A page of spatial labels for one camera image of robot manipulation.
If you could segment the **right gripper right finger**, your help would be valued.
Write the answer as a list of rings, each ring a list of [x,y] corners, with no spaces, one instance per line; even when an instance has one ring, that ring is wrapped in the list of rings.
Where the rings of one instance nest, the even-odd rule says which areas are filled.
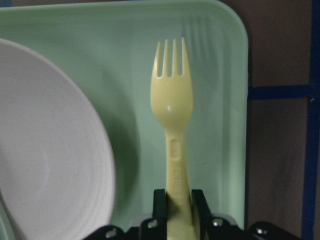
[[[200,240],[299,240],[298,236],[266,221],[241,229],[227,214],[211,213],[202,190],[191,191],[196,235]]]

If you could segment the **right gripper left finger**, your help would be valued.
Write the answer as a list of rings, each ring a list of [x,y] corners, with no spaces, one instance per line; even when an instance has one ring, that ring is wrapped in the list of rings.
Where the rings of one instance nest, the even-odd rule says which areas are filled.
[[[164,189],[153,191],[152,214],[136,217],[125,232],[115,225],[105,225],[88,236],[86,240],[166,240],[167,196]]]

